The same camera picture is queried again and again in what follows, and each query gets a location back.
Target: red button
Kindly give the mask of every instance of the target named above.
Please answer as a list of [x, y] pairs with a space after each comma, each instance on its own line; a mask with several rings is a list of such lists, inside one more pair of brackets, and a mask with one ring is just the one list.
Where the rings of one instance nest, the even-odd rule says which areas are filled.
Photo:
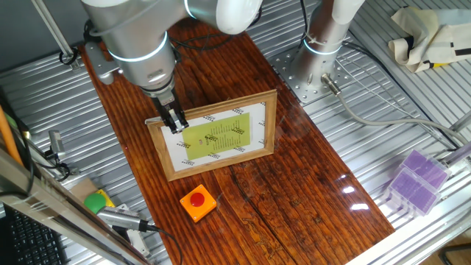
[[199, 207], [205, 203], [205, 196], [201, 193], [195, 193], [191, 195], [190, 202], [194, 207]]

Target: dark wood surface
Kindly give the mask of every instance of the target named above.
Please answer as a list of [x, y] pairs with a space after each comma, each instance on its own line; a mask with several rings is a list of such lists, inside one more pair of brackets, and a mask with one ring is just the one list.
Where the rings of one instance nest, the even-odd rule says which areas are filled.
[[[169, 31], [178, 40], [207, 33], [188, 20]], [[186, 110], [276, 89], [275, 153], [170, 183], [144, 124], [157, 116], [151, 100], [118, 74], [102, 84], [83, 51], [152, 217], [177, 238], [185, 264], [345, 264], [394, 232], [247, 34], [211, 51], [181, 48], [192, 59], [176, 67], [176, 89]], [[195, 224], [179, 199], [199, 184], [218, 206]], [[177, 248], [163, 240], [177, 264]]]

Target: orange block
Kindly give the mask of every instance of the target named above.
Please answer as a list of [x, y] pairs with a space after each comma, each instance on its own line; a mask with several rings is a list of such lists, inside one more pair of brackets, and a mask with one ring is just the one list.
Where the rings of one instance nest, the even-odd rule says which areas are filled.
[[180, 203], [194, 222], [198, 222], [216, 207], [215, 199], [203, 185], [199, 185], [189, 194], [186, 194]]

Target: purple box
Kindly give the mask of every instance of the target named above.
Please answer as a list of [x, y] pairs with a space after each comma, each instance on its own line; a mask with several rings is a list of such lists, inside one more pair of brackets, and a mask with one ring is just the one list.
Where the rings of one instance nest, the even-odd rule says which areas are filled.
[[400, 165], [400, 168], [404, 167], [410, 169], [436, 190], [443, 186], [451, 173], [435, 158], [417, 150], [412, 150], [412, 153]]
[[407, 168], [400, 170], [388, 187], [392, 201], [424, 216], [440, 199], [440, 193]]

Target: wooden picture frame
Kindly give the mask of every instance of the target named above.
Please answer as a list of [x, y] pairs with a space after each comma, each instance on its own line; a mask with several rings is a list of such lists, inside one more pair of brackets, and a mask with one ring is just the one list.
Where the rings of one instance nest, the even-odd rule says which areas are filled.
[[265, 138], [264, 138], [264, 148], [257, 149], [255, 151], [242, 153], [240, 155], [235, 155], [229, 158], [224, 158], [221, 160], [215, 160], [210, 163], [205, 163], [202, 165], [194, 166], [189, 169], [183, 169], [175, 171], [174, 164], [171, 160], [171, 155], [169, 149], [166, 145], [166, 139], [162, 131], [162, 127], [165, 127], [163, 121], [160, 117], [154, 119], [147, 119], [146, 125], [149, 129], [150, 135], [154, 142], [154, 146], [157, 150], [160, 162], [162, 163], [163, 170], [166, 174], [168, 181], [177, 180], [183, 177], [188, 177], [191, 175], [199, 174], [213, 169], [218, 169], [224, 166], [233, 165], [236, 163], [244, 162], [247, 160], [252, 160], [254, 158], [259, 158], [265, 155], [273, 154], [274, 152], [274, 143], [275, 143], [275, 119], [276, 119], [276, 105], [277, 105], [277, 91], [271, 90], [263, 93], [257, 93], [251, 96], [244, 96], [238, 99], [231, 99], [225, 102], [216, 103], [213, 105], [208, 105], [204, 107], [197, 107], [185, 112], [185, 117], [187, 121], [192, 119], [202, 118], [216, 113], [222, 113], [228, 110], [235, 110], [240, 107], [247, 107], [255, 105], [257, 103], [265, 103]]

